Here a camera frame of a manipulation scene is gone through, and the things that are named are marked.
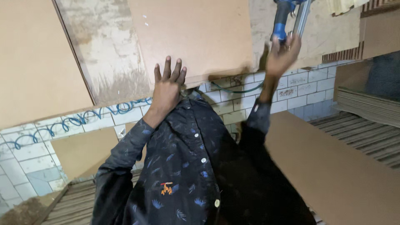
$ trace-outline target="cardboard sheet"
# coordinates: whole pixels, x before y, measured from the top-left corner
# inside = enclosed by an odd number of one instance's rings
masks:
[[[0,129],[93,106],[51,0],[3,0],[0,27]]]
[[[399,224],[400,173],[289,112],[271,115],[266,146],[327,224]]]
[[[208,74],[250,71],[252,42],[247,1],[128,3],[151,83],[155,64],[160,64],[162,72],[167,55],[171,56],[173,66],[177,58],[183,60],[188,68],[186,83],[207,80]]]
[[[118,144],[113,127],[51,142],[68,179],[96,174]]]

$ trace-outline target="shirt button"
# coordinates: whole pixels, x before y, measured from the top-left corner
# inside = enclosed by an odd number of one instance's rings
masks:
[[[215,205],[215,207],[218,208],[220,206],[220,200],[218,200],[218,199],[215,200],[214,205]]]

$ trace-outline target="left hand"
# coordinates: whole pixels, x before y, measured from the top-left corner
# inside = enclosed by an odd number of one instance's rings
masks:
[[[171,57],[165,59],[164,72],[161,77],[160,66],[156,64],[154,77],[156,84],[153,92],[153,102],[143,120],[152,128],[156,128],[164,118],[179,103],[180,88],[185,82],[186,67],[182,67],[182,60],[176,61],[175,69],[171,74]]]

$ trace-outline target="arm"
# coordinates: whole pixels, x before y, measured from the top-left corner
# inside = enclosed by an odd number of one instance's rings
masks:
[[[142,158],[144,145],[149,141],[155,128],[175,108],[180,100],[179,90],[186,76],[186,67],[181,70],[178,59],[171,74],[171,57],[165,61],[161,77],[160,66],[156,64],[156,84],[153,102],[145,116],[111,150],[111,155],[99,167],[96,174],[96,194],[91,224],[115,224],[122,220],[124,207],[132,191],[131,169]]]

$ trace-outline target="shirt cuff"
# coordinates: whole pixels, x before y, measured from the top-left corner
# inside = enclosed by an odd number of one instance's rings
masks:
[[[261,103],[259,98],[257,98],[250,115],[247,118],[247,126],[267,134],[270,127],[270,111],[271,104]]]

